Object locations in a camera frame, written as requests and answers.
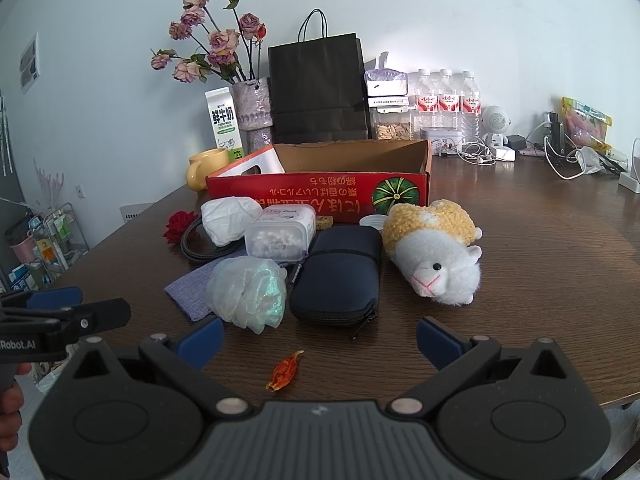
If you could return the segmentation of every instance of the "purple cloth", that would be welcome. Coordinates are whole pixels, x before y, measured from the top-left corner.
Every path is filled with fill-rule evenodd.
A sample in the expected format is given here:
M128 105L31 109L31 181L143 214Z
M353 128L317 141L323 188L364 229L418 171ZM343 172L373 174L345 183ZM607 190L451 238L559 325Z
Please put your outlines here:
M211 314L211 309L204 301L204 292L213 268L222 260L237 258L238 256L246 256L244 248L238 249L229 256L223 256L222 258L213 260L196 270L192 270L189 274L185 274L183 277L167 285L164 291L172 297L175 303L178 304L180 309L189 316L192 321L199 321Z

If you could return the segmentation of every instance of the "dark brown tabletop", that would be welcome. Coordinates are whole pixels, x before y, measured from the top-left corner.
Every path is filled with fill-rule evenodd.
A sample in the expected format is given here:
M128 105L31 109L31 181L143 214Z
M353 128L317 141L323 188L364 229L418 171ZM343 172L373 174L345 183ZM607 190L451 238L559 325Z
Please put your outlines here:
M153 332L176 335L189 322L164 292L194 267L162 233L169 216L206 197L177 189L101 242L56 286L78 285L85 301L121 296L129 324L106 335L136 344ZM558 178L546 162L473 166L434 158L431 200L468 211L484 235L482 282L474 302L451 308L418 297L385 260L380 315L355 341L352 329L309 325L285 313L261 335L225 325L223 349L205 372L249 401L353 399L382 404L434 373L415 345L415 327L434 316L458 333L487 334L504 346L556 339L601 404L640 397L640 196L615 177ZM304 350L283 390L265 385L273 367Z

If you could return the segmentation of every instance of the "sheep plush toy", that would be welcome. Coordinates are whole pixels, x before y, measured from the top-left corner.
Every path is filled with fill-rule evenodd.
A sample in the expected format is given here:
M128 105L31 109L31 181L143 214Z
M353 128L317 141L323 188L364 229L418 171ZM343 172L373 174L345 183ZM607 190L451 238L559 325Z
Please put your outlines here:
M420 296L443 304L469 304L480 284L482 250L468 247L482 231L455 202L429 207L396 204L382 239L386 254Z

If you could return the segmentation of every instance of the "open cardboard box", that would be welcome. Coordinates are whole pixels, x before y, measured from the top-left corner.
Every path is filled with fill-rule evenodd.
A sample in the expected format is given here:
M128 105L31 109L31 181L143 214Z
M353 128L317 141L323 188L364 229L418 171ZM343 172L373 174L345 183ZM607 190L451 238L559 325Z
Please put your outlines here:
M428 140L275 144L212 173L207 187L212 198L249 196L263 207L310 204L336 222L357 223L395 203L426 205L430 171Z

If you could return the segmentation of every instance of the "pink storage bin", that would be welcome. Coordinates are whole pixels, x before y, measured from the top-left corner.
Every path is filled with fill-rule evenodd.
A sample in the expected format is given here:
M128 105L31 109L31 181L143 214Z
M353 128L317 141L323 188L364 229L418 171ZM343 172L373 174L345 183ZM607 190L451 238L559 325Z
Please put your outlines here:
M30 264L36 260L36 255L33 252L34 248L36 248L36 240L33 239L33 236L27 236L23 242L10 247L14 250L21 263Z

